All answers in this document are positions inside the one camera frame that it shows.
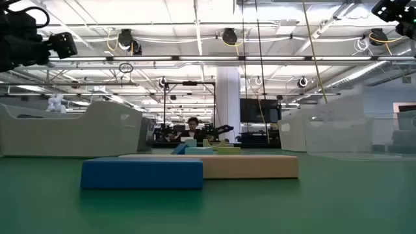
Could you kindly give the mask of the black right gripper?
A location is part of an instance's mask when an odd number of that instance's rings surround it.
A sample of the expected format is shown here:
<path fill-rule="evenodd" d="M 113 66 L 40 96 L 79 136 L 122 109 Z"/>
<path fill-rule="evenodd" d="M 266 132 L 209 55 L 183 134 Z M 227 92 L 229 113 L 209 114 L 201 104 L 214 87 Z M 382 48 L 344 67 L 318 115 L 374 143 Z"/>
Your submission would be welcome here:
<path fill-rule="evenodd" d="M 395 27 L 395 31 L 402 36 L 416 40 L 416 16 L 399 15 L 397 21 L 398 25 Z"/>

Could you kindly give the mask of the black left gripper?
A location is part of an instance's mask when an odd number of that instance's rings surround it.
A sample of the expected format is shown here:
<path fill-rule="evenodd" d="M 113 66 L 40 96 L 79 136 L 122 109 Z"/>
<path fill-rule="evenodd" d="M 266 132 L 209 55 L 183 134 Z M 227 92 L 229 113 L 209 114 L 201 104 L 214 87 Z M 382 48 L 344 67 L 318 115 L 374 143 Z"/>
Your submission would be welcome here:
<path fill-rule="evenodd" d="M 47 64 L 50 55 L 31 15 L 23 11 L 0 14 L 0 72 Z"/>

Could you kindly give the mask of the large blue rectangular block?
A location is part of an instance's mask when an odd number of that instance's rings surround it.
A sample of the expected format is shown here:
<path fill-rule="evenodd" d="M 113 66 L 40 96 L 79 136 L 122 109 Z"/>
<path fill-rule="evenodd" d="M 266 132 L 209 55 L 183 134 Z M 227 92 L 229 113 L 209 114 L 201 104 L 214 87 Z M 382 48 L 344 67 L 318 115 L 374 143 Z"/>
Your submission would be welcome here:
<path fill-rule="evenodd" d="M 108 157 L 83 162 L 82 189 L 201 189 L 200 159 Z"/>

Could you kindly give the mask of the light blue block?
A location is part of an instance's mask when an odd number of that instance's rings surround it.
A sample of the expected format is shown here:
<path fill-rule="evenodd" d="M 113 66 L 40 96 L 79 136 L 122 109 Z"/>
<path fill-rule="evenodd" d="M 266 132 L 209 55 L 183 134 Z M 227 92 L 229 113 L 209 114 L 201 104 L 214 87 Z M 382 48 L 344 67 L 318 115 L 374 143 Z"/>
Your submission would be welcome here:
<path fill-rule="evenodd" d="M 213 155 L 213 147 L 189 147 L 185 149 L 185 155 Z"/>

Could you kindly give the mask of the long beige plank block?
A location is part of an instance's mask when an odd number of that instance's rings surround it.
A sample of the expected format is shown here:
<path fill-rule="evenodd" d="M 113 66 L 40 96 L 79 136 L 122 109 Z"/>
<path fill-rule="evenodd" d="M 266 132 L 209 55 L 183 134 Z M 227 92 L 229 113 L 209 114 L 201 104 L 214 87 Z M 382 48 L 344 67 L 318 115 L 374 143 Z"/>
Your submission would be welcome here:
<path fill-rule="evenodd" d="M 130 154 L 124 158 L 200 159 L 205 179 L 296 179 L 298 158 L 288 155 L 152 155 Z"/>

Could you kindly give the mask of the yellow-green arch block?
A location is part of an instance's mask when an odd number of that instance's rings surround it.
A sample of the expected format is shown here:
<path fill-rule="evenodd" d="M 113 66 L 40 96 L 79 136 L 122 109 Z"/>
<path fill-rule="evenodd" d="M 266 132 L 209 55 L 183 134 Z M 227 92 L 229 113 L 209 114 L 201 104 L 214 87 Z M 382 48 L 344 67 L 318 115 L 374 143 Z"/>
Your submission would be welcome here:
<path fill-rule="evenodd" d="M 221 146 L 223 146 L 221 142 L 210 142 L 208 139 L 203 139 L 203 147 L 205 148 L 213 148 L 215 150 Z"/>

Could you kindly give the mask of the grey horizontal pipe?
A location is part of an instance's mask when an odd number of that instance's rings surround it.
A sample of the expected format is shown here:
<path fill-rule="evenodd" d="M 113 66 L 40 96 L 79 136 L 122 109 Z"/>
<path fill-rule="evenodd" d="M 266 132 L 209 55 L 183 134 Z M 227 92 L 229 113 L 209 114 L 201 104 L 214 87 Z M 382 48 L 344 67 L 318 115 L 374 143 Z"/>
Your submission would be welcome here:
<path fill-rule="evenodd" d="M 139 86 L 137 83 L 0 83 L 0 86 Z"/>

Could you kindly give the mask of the pink-framed dark panel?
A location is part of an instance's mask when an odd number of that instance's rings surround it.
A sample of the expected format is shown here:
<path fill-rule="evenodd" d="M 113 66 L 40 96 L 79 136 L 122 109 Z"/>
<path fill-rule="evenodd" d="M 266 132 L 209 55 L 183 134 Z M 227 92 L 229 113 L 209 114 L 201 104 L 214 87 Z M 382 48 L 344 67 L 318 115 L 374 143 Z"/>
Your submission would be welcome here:
<path fill-rule="evenodd" d="M 416 102 L 396 102 L 393 103 L 393 112 L 416 111 Z"/>

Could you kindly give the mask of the clear plastic bin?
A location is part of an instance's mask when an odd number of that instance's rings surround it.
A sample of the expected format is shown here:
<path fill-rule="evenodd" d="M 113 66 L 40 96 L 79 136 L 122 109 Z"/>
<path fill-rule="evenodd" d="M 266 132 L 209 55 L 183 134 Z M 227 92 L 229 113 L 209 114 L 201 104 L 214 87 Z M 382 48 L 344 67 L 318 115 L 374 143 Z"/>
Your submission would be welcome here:
<path fill-rule="evenodd" d="M 314 109 L 301 109 L 278 122 L 281 148 L 320 153 L 368 153 L 374 118 L 361 96 L 341 97 Z"/>
<path fill-rule="evenodd" d="M 304 134 L 309 155 L 348 161 L 416 161 L 414 114 L 312 116 L 304 119 Z"/>

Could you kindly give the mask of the grey plastic container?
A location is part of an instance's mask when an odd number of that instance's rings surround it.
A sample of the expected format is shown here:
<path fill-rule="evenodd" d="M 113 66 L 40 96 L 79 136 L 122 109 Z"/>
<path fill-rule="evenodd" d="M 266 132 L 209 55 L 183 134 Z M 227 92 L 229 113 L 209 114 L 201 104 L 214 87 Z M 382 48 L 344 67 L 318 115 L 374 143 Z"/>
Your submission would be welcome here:
<path fill-rule="evenodd" d="M 143 117 L 140 127 L 137 151 L 148 151 L 154 143 L 155 123 L 153 120 Z"/>

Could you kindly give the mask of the clear plastic bin right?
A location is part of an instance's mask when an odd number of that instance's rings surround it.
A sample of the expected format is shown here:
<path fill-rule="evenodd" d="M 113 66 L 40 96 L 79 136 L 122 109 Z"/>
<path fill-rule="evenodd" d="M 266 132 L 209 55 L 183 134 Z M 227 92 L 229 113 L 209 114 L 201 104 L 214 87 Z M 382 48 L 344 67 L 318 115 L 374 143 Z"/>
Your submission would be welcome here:
<path fill-rule="evenodd" d="M 314 109 L 301 109 L 278 122 L 281 148 L 320 153 L 368 153 L 374 118 L 361 96 L 341 97 Z"/>

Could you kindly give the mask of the black monitor screen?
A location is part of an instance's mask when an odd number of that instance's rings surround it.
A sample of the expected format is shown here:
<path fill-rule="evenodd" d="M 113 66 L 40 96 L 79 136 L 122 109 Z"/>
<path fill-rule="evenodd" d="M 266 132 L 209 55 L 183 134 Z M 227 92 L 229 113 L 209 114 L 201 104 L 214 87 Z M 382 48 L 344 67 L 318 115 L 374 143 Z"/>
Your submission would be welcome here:
<path fill-rule="evenodd" d="M 276 123 L 281 117 L 278 102 L 271 99 L 240 99 L 240 120 L 248 123 Z"/>

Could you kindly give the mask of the white round column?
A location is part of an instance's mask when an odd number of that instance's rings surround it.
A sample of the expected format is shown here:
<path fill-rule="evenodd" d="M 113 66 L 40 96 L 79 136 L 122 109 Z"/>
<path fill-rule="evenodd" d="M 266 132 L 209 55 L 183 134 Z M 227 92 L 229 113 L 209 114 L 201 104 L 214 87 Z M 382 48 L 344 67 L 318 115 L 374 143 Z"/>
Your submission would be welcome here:
<path fill-rule="evenodd" d="M 238 67 L 218 67 L 216 74 L 216 109 L 215 124 L 217 127 L 233 127 L 228 133 L 221 134 L 220 140 L 228 139 L 237 143 L 236 137 L 241 131 L 241 75 Z"/>

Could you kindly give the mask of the silver ventilation duct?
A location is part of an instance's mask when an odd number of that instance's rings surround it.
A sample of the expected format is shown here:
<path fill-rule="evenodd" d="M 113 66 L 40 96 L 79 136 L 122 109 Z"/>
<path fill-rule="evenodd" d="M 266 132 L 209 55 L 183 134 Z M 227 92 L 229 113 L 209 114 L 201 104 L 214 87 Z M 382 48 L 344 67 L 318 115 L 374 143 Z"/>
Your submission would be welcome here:
<path fill-rule="evenodd" d="M 339 86 L 343 83 L 353 81 L 376 68 L 381 68 L 384 65 L 391 64 L 392 62 L 404 60 L 413 60 L 410 56 L 411 48 L 408 45 L 407 48 L 404 48 L 403 45 L 399 46 L 399 49 L 393 50 L 392 55 L 386 56 L 374 56 L 370 58 L 370 63 L 363 66 L 356 66 L 346 72 L 341 73 L 340 75 L 331 78 L 329 81 L 323 84 L 324 88 L 331 88 Z"/>

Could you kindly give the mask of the black background rig frame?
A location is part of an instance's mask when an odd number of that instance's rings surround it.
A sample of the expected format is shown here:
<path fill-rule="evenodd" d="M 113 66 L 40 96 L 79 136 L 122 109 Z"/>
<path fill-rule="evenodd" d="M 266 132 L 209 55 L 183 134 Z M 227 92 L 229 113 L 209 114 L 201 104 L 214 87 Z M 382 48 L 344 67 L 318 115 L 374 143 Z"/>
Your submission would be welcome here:
<path fill-rule="evenodd" d="M 200 121 L 202 120 L 203 114 L 202 113 L 195 113 L 195 112 L 185 112 L 185 114 L 184 114 L 183 111 L 185 109 L 189 109 L 191 107 L 193 109 L 197 109 L 198 107 L 205 107 L 205 106 L 211 105 L 212 108 L 213 108 L 212 111 L 211 111 L 211 114 L 212 114 L 212 117 L 215 117 L 215 114 L 214 114 L 215 112 L 214 111 L 215 111 L 215 107 L 216 107 L 215 82 L 203 82 L 203 81 L 168 82 L 167 81 L 167 83 L 169 85 L 169 89 L 168 90 L 163 89 L 163 124 L 161 125 L 162 141 L 163 142 L 169 142 L 168 139 L 167 139 L 169 134 L 173 134 L 173 135 L 177 136 L 180 133 L 182 133 L 183 131 L 189 129 L 189 127 L 188 127 L 188 129 L 186 129 L 186 127 L 184 127 L 182 130 L 176 131 L 175 129 L 170 129 L 169 127 L 167 127 L 167 124 L 166 124 L 166 111 L 168 110 L 167 106 L 166 106 L 167 105 L 167 100 L 166 100 L 167 96 L 170 96 L 170 99 L 174 100 L 174 102 L 170 104 L 170 107 L 174 108 L 173 114 L 181 120 L 186 120 L 187 126 L 188 126 L 188 123 L 187 123 L 188 119 L 191 118 L 191 117 L 197 117 L 197 119 L 199 120 L 199 124 L 200 124 Z M 175 93 L 175 92 L 172 93 L 172 91 L 174 90 L 174 88 L 177 85 L 181 85 L 181 86 L 203 86 L 204 89 L 206 91 L 208 91 L 208 93 L 193 92 L 193 91 L 183 92 L 183 93 Z M 206 96 L 206 95 L 209 95 L 209 94 L 213 97 L 212 102 L 211 103 L 200 103 L 200 106 L 198 106 L 198 103 L 190 103 L 190 106 L 187 107 L 185 103 L 177 102 L 176 98 L 174 98 L 174 96 L 175 97 L 179 97 L 179 96 L 185 96 L 185 97 L 199 96 L 199 97 L 202 97 L 202 96 Z M 193 138 L 192 137 L 190 137 L 190 138 L 183 137 L 180 142 L 184 142 L 184 141 L 186 141 L 186 139 L 193 139 Z"/>

